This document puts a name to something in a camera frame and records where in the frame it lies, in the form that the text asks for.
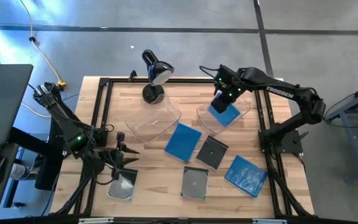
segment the lamp head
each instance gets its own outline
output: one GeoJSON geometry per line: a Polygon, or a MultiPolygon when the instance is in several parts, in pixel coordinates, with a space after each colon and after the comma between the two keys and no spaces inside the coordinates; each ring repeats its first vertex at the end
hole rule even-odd
{"type": "Polygon", "coordinates": [[[146,63],[149,82],[152,86],[165,83],[175,71],[167,62],[159,61],[151,50],[145,50],[142,58],[146,63]]]}

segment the clear plastic container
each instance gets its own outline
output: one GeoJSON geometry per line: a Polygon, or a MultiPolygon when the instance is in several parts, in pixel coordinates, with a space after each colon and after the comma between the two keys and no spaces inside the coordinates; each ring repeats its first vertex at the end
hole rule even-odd
{"type": "Polygon", "coordinates": [[[145,104],[140,111],[129,115],[125,123],[135,138],[145,143],[177,124],[180,117],[180,110],[173,105],[169,97],[160,95],[153,103],[145,104]]]}
{"type": "Polygon", "coordinates": [[[209,107],[211,106],[210,103],[197,108],[197,115],[207,130],[214,134],[219,134],[230,127],[230,125],[235,123],[238,119],[242,118],[250,110],[250,103],[244,98],[238,98],[232,105],[239,111],[239,114],[225,126],[222,125],[222,123],[209,111],[209,107]]]}

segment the black desk lamp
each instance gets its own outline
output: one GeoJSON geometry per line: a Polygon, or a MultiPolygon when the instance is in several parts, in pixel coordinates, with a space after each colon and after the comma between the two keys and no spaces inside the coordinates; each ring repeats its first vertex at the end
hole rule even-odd
{"type": "Polygon", "coordinates": [[[161,84],[168,81],[175,69],[167,62],[159,61],[151,50],[143,51],[142,58],[147,65],[150,82],[143,88],[143,99],[148,103],[153,103],[158,96],[164,94],[161,84]]]}

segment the concrete floor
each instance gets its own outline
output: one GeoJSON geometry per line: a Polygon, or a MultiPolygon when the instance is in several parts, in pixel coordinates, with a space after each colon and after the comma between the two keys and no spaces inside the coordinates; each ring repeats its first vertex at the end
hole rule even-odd
{"type": "MultiPolygon", "coordinates": [[[[152,49],[170,62],[177,76],[201,76],[198,65],[233,69],[254,66],[265,70],[253,0],[24,0],[35,37],[68,83],[66,94],[77,94],[87,75],[145,75],[140,54],[152,49]],[[135,31],[112,27],[135,27],[135,31]],[[149,28],[161,29],[152,32],[149,28]],[[209,28],[191,30],[187,28],[209,28]]],[[[327,30],[358,30],[358,0],[259,0],[266,29],[304,30],[297,34],[266,34],[272,74],[290,83],[313,86],[328,107],[358,90],[358,34],[327,30]],[[314,30],[318,35],[311,35],[314,30]]],[[[32,85],[55,82],[41,55],[28,41],[28,18],[19,1],[0,0],[0,62],[31,63],[32,85]]],[[[27,90],[23,102],[46,114],[27,90]]],[[[75,109],[76,98],[67,105],[75,109]]],[[[293,112],[296,105],[291,104],[293,112]]],[[[47,133],[49,120],[21,108],[15,126],[30,133],[47,133]]],[[[306,125],[301,131],[306,173],[317,215],[358,221],[358,182],[346,184],[343,175],[354,160],[341,128],[306,125]]],[[[48,194],[21,212],[0,212],[0,218],[40,215],[48,194]]],[[[25,200],[26,194],[16,195],[25,200]]]]}

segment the wooden table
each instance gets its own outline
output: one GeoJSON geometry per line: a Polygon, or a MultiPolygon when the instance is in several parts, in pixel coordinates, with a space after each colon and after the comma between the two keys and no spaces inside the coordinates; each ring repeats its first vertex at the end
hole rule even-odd
{"type": "MultiPolygon", "coordinates": [[[[100,77],[84,77],[75,114],[84,122],[90,124],[93,114],[96,92],[100,77]]],[[[137,142],[134,135],[125,124],[125,118],[141,109],[144,103],[142,89],[144,83],[115,83],[109,107],[108,124],[113,124],[115,130],[109,133],[108,146],[114,147],[116,131],[126,134],[125,143],[131,149],[140,152],[139,160],[127,168],[139,170],[137,186],[132,201],[123,201],[107,196],[109,185],[97,185],[92,209],[93,217],[198,217],[198,218],[268,218],[273,217],[272,199],[269,182],[266,180],[257,198],[253,198],[241,189],[224,179],[229,166],[236,155],[240,155],[260,168],[266,169],[265,157],[260,152],[257,131],[259,120],[253,93],[244,93],[250,103],[250,111],[227,130],[215,136],[216,139],[229,146],[227,154],[218,171],[209,171],[206,201],[192,200],[180,196],[183,166],[206,166],[195,161],[195,157],[206,139],[206,131],[198,121],[197,107],[210,103],[214,87],[205,83],[166,83],[163,85],[165,94],[181,111],[180,122],[203,132],[203,135],[192,155],[189,164],[184,164],[164,152],[165,145],[173,130],[168,130],[156,139],[142,144],[137,142]]],[[[273,113],[276,122],[282,122],[291,116],[288,101],[280,96],[271,94],[273,113]]],[[[104,107],[105,93],[99,112],[100,124],[104,107]]],[[[294,196],[313,213],[310,193],[303,166],[297,157],[284,154],[283,163],[287,185],[294,196]]],[[[53,199],[51,212],[63,206],[78,185],[81,173],[81,160],[72,157],[64,160],[57,189],[53,199]]],[[[98,175],[98,180],[108,181],[110,169],[107,167],[98,175]]],[[[85,207],[88,191],[85,190],[82,207],[85,207]]],[[[284,211],[282,193],[278,190],[280,208],[284,211]]]]}

